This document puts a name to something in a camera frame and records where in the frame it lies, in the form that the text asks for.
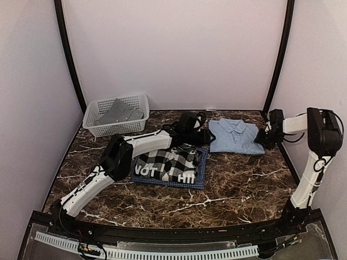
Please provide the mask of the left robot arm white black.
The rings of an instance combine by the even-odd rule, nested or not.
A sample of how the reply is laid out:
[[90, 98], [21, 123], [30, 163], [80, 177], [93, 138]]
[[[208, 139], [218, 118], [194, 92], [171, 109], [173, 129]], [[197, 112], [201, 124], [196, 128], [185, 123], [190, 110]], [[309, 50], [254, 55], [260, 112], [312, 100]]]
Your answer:
[[135, 157], [182, 144], [210, 144], [216, 136], [203, 128], [205, 121], [204, 112], [184, 112], [178, 121], [165, 124], [155, 132], [137, 136], [113, 135], [89, 176], [50, 207], [55, 227], [63, 235], [72, 236], [76, 232], [76, 223], [70, 219], [74, 219], [106, 187], [125, 179]]

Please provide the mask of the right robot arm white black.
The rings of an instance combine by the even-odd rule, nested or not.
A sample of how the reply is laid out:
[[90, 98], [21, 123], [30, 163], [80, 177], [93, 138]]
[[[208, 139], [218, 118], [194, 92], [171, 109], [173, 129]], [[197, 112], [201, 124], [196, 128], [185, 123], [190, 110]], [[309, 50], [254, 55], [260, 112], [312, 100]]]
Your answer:
[[311, 206], [330, 162], [342, 147], [344, 125], [329, 109], [309, 107], [292, 118], [285, 118], [281, 109], [274, 109], [254, 142], [270, 150], [285, 141], [285, 136], [296, 134], [307, 135], [309, 157], [299, 185], [283, 211], [284, 218], [277, 222], [277, 231], [282, 235], [290, 234], [298, 225], [298, 214], [304, 215]]

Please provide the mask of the light blue long sleeve shirt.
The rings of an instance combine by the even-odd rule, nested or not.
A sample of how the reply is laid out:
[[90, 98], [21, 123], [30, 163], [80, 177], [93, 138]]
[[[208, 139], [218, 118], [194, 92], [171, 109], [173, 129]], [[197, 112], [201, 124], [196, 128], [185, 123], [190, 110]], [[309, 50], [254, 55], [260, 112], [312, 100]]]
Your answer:
[[254, 142], [259, 131], [255, 124], [221, 118], [210, 120], [209, 130], [215, 136], [210, 143], [211, 153], [265, 154], [263, 146]]

